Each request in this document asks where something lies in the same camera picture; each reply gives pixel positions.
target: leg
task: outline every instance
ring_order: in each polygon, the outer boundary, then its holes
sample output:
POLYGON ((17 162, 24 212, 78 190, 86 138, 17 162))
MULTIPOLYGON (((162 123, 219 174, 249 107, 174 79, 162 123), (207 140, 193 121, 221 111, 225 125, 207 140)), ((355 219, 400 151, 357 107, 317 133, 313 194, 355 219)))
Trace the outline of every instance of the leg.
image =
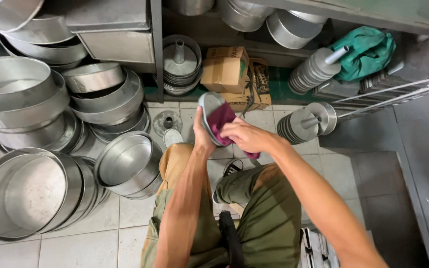
POLYGON ((247 203, 237 228, 246 266, 297 266, 301 205, 277 164, 224 177, 216 194, 224 203, 247 203))
MULTIPOLYGON (((155 200, 156 208, 153 212, 153 217, 150 219, 147 238, 143 245, 141 265, 143 268, 153 267, 158 233, 165 206, 168 204, 168 200, 184 171, 192 150, 193 145, 190 144, 173 144, 166 150, 160 161, 159 168, 163 182, 157 193, 155 200)), ((220 258, 226 252, 224 248, 218 247, 221 233, 213 217, 213 203, 211 200, 208 172, 205 171, 204 174, 200 174, 200 179, 206 183, 201 195, 200 213, 188 267, 199 267, 211 262, 213 259, 220 258)))

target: person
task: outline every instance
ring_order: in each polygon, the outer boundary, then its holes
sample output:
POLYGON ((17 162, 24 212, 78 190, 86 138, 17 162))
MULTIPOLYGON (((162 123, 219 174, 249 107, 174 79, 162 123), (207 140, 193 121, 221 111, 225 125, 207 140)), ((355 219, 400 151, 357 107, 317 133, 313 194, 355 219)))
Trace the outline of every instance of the person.
MULTIPOLYGON (((194 119, 194 145, 171 145, 160 161, 163 182, 142 251, 142 268, 229 266, 227 249, 213 217, 207 160, 215 149, 194 119)), ((287 140, 236 118, 225 124, 243 151, 266 152, 275 163, 241 171, 229 167, 213 194, 219 203, 247 203, 236 229, 245 267, 297 267, 301 203, 311 221, 335 248, 342 268, 388 267, 361 223, 329 183, 287 140)))

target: hand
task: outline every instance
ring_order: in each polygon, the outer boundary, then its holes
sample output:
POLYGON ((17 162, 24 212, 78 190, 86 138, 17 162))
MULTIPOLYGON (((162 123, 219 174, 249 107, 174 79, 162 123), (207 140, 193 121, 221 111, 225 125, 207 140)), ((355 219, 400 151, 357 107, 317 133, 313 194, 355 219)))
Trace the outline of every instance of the hand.
POLYGON ((277 134, 250 125, 239 117, 232 123, 224 124, 220 135, 222 138, 230 138, 239 148, 249 153, 267 152, 271 155, 278 148, 277 145, 291 148, 289 142, 277 134))
POLYGON ((208 131, 203 127, 201 121, 203 120, 203 109, 198 106, 196 114, 194 116, 194 147, 205 151, 208 155, 211 155, 216 148, 216 145, 211 141, 208 131))

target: forearm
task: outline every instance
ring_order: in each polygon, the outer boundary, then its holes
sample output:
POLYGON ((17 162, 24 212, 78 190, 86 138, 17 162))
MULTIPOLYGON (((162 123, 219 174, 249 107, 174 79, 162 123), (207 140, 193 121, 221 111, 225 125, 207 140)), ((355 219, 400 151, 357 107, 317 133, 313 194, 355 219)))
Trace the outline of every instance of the forearm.
POLYGON ((343 266, 383 265, 364 228, 328 182, 289 144, 273 143, 272 158, 286 175, 310 219, 336 249, 343 266))
POLYGON ((200 211, 200 199, 208 160, 206 150, 195 146, 188 164, 166 205, 154 267, 185 267, 200 211))

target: green plastic bag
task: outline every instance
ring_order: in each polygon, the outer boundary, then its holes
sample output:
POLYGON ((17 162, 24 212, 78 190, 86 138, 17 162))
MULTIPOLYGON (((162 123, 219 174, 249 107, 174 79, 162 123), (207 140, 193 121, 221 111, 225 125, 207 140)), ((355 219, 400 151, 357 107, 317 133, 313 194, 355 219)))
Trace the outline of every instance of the green plastic bag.
POLYGON ((353 81, 382 70, 396 48, 390 33, 368 26, 349 32, 329 48, 336 51, 343 46, 348 46, 349 52, 339 60, 342 69, 334 76, 338 81, 353 81))

